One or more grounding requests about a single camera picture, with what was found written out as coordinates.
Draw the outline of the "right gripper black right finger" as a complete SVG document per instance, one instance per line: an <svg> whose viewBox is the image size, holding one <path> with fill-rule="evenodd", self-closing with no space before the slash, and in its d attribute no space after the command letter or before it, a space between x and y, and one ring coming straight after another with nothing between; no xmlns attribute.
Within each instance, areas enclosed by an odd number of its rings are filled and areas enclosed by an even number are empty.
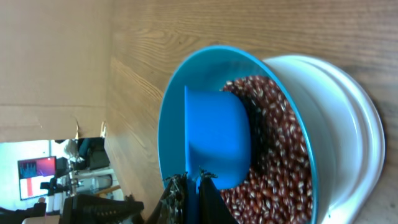
<svg viewBox="0 0 398 224"><path fill-rule="evenodd" d="M238 224L213 183L217 178L206 170L200 171L199 220L201 224Z"/></svg>

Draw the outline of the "blue plastic scoop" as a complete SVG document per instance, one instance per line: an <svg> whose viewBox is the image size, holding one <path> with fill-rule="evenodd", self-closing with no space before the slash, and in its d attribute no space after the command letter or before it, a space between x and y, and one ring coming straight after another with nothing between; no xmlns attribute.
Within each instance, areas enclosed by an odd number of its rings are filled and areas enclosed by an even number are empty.
<svg viewBox="0 0 398 224"><path fill-rule="evenodd" d="M237 96L223 91L184 89L185 168L195 185L188 223L199 220L200 171L215 174L216 188L232 189L251 165L251 134L246 110Z"/></svg>

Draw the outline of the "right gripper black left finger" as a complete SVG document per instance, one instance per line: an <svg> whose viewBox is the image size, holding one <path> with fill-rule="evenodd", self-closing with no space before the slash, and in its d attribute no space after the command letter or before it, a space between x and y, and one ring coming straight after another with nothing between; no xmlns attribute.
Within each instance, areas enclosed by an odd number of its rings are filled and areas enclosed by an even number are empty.
<svg viewBox="0 0 398 224"><path fill-rule="evenodd" d="M187 199L187 173L165 179L167 186L146 224L184 224Z"/></svg>

